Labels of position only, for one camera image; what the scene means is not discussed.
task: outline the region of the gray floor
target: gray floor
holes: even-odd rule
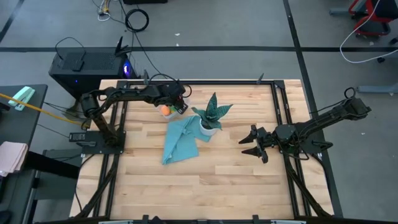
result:
[[[0,27],[16,2],[0,1]],[[353,21],[349,17],[331,17],[328,13],[329,7],[347,6],[347,1],[289,0],[289,3],[302,47],[338,47],[352,31]],[[293,46],[280,0],[170,0],[167,4],[141,8],[150,16],[149,27],[138,34],[145,46]],[[110,9],[115,19],[121,19],[117,2],[111,2]],[[66,36],[91,47],[115,46],[121,35],[126,44],[131,40],[122,24],[99,22],[95,11],[90,0],[25,0],[0,47],[53,47]],[[373,43],[353,37],[346,46],[387,46],[387,41],[398,32],[395,24],[391,25],[393,32],[389,37]],[[77,46],[73,41],[61,45]],[[49,86],[46,101],[70,106],[72,97],[48,75],[54,55],[0,53],[0,85],[45,83]],[[148,55],[160,71],[175,78],[258,78],[261,73],[271,79],[302,78],[295,52],[148,52]],[[304,52],[303,55],[318,108],[342,99],[344,89],[349,86],[398,82],[398,64],[394,58],[384,64],[353,65],[345,62],[340,53]],[[346,55],[352,60],[374,56]],[[142,52],[134,52],[133,56],[139,73],[143,69],[155,73]],[[395,143],[398,96],[358,95],[373,109],[371,114],[364,120],[342,122],[325,130],[326,140],[335,145],[329,152],[343,213],[347,218],[398,221],[395,210],[398,207]],[[60,114],[46,106],[45,109]],[[45,114],[40,116],[39,123],[63,134],[79,130],[78,126]],[[32,148],[41,152],[76,146],[65,137],[38,127]],[[66,218],[71,201],[42,203],[35,221]]]

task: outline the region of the black desk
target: black desk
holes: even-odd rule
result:
[[[34,95],[29,100],[29,104],[41,108],[47,92],[47,85],[28,86],[35,90]],[[24,85],[0,86],[0,93],[12,97],[23,87]],[[0,102],[8,104],[8,100],[4,98],[0,98]],[[0,144],[4,141],[12,141],[26,143],[30,146],[39,114],[38,111],[30,108],[24,108],[22,111],[11,108],[9,111],[4,112],[0,120]],[[4,195],[0,201],[0,211],[9,210],[12,212],[10,224],[22,223],[34,179],[35,170],[32,169],[8,175]]]

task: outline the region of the potted plant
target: potted plant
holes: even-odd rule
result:
[[[209,103],[207,104],[206,110],[198,110],[195,107],[192,108],[193,112],[200,116],[200,131],[206,136],[212,136],[217,132],[217,129],[221,129],[221,123],[218,121],[224,115],[227,114],[232,105],[220,106],[217,108],[217,96],[213,93]]]

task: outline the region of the green leaf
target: green leaf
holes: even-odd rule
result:
[[[201,125],[205,128],[205,129],[211,129],[209,122],[202,120],[201,121]]]
[[[228,105],[228,106],[220,106],[219,108],[217,108],[217,119],[222,118],[224,115],[226,115],[229,111],[229,109],[232,107],[233,105]]]
[[[220,123],[219,121],[210,122],[210,123],[209,123],[209,126],[210,126],[211,128],[219,128],[219,129],[221,129],[221,123]]]
[[[208,121],[216,121],[217,120],[217,116],[206,115],[206,118],[207,118]]]
[[[216,93],[213,93],[213,96],[211,96],[209,103],[207,104],[206,108],[206,114],[208,116],[216,116],[216,110],[217,110],[217,96]]]
[[[198,110],[196,107],[192,108],[193,112],[195,112],[196,114],[198,114],[202,120],[207,121],[206,118],[206,111],[204,110]]]

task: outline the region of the teal cloth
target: teal cloth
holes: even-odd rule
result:
[[[195,138],[205,142],[210,140],[210,136],[201,133],[199,122],[199,116],[190,116],[169,123],[164,144],[163,165],[199,156]]]

